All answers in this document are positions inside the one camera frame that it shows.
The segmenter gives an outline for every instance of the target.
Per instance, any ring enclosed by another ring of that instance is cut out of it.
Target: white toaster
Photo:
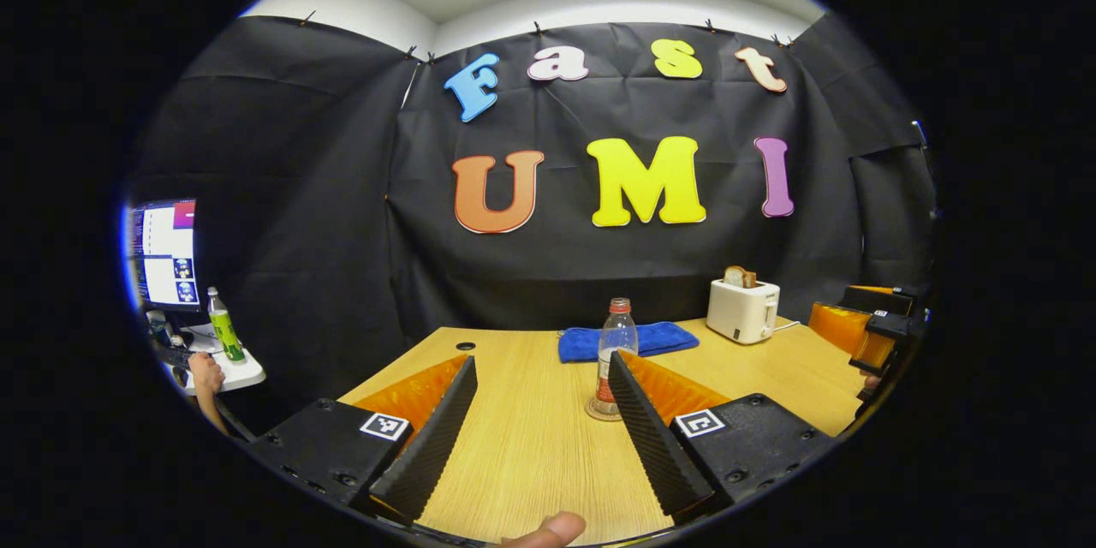
[[[750,345],[772,336],[780,288],[757,282],[755,287],[738,287],[712,279],[708,297],[708,327],[728,339]]]

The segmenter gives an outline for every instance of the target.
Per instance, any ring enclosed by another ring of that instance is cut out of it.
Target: letter f
[[[452,89],[453,94],[457,95],[457,100],[464,109],[460,114],[461,122],[467,123],[482,114],[499,99],[498,94],[482,90],[482,88],[494,88],[499,84],[499,77],[494,75],[492,69],[488,68],[498,60],[499,57],[495,54],[486,53],[445,82],[445,88]]]

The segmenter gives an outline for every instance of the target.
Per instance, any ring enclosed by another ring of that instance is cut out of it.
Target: bottle cap
[[[613,298],[609,312],[631,312],[631,301],[628,298]]]

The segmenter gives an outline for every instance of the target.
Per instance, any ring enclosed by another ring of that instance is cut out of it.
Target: hand
[[[879,387],[880,377],[872,375],[872,373],[868,373],[866,369],[861,369],[860,375],[865,377],[864,379],[865,388],[874,390]]]
[[[207,353],[196,353],[187,361],[191,373],[194,374],[194,388],[197,391],[207,390],[212,393],[220,391],[225,383],[225,372],[209,357]]]
[[[504,539],[500,548],[563,548],[586,530],[586,521],[571,512],[545,518],[540,528],[517,539]]]

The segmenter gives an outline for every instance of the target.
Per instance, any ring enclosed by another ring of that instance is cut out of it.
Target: monitor screen
[[[146,306],[202,310],[194,263],[194,199],[167,199],[129,208],[133,285]]]

